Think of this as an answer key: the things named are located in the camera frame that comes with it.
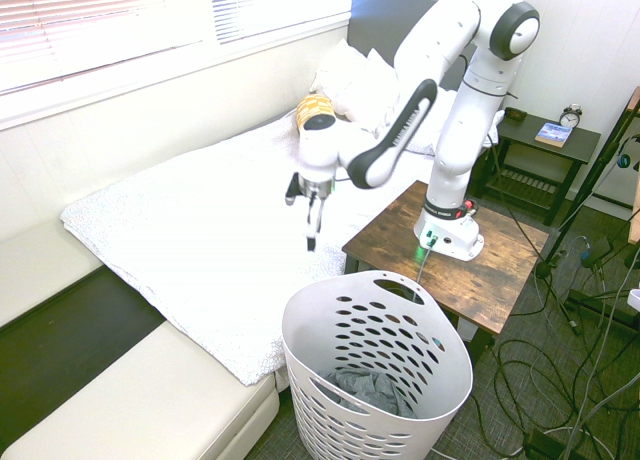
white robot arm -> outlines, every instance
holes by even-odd
[[[473,42],[477,49],[443,125],[414,232],[423,246],[438,238],[433,246],[437,252],[465,261],[475,258],[483,238],[467,215],[464,198],[471,169],[515,77],[521,54],[535,40],[539,25],[538,12],[522,0],[439,0],[398,48],[394,66],[401,84],[400,104],[405,107],[375,147],[341,151],[337,142],[326,141],[334,118],[313,117],[306,122],[300,133],[302,167],[286,197],[289,204],[297,195],[310,199],[309,249],[315,246],[322,204],[331,193],[337,167],[344,166],[359,188],[382,185],[428,114],[442,77]]]

floor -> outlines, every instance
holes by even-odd
[[[491,208],[509,215],[497,201],[483,199],[482,208]],[[551,233],[542,256],[555,241],[559,221],[544,227],[541,218],[513,208],[519,221]],[[565,254],[553,270],[553,287],[561,299],[570,285],[586,294],[602,291],[601,281],[590,276],[580,265],[585,249],[585,236],[593,243],[603,236],[616,238],[615,251],[626,246],[628,228],[624,221],[603,213],[583,209],[578,215],[562,249]],[[604,265],[604,288],[617,291],[627,268],[624,258],[632,249],[625,247],[621,254]],[[640,271],[633,270],[627,288],[638,285]],[[547,287],[531,275],[514,308],[514,314],[541,310],[545,305]],[[626,295],[618,302],[626,306]],[[602,345],[608,319],[585,309],[569,312],[582,332],[575,335],[561,313],[558,303],[550,296],[542,312],[512,316],[492,349],[487,349],[474,370],[472,399],[460,409],[434,449],[426,459],[453,458],[456,460],[499,459],[521,452],[525,437],[534,428],[551,433],[563,442],[568,439],[568,427],[576,422],[593,369],[594,358]],[[591,382],[585,412],[596,403],[629,382],[640,370],[640,341],[635,331],[613,323],[599,363],[599,374]],[[640,421],[637,412],[639,384],[610,401],[589,422],[593,437],[579,435],[575,449],[587,459],[640,458]],[[250,460],[307,460],[307,453],[298,436],[289,390],[280,395],[281,407],[276,420],[253,448]]]

headboard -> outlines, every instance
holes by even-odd
[[[393,65],[400,43],[434,3],[435,0],[351,0],[347,43],[364,55],[375,48],[389,65]],[[474,45],[467,45],[462,54],[470,60],[474,51]],[[440,86],[457,90],[465,65],[464,59],[459,58]]]

book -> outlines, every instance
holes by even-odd
[[[571,127],[563,127],[555,123],[545,123],[536,135],[536,140],[547,145],[562,148],[569,138]]]

white laundry basket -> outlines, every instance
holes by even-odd
[[[417,293],[415,303],[389,291],[403,287]],[[462,340],[431,295],[402,275],[368,271],[311,284],[289,300],[282,331],[300,436],[316,460],[423,460],[471,392]],[[386,374],[417,419],[367,405],[318,375],[340,367]]]

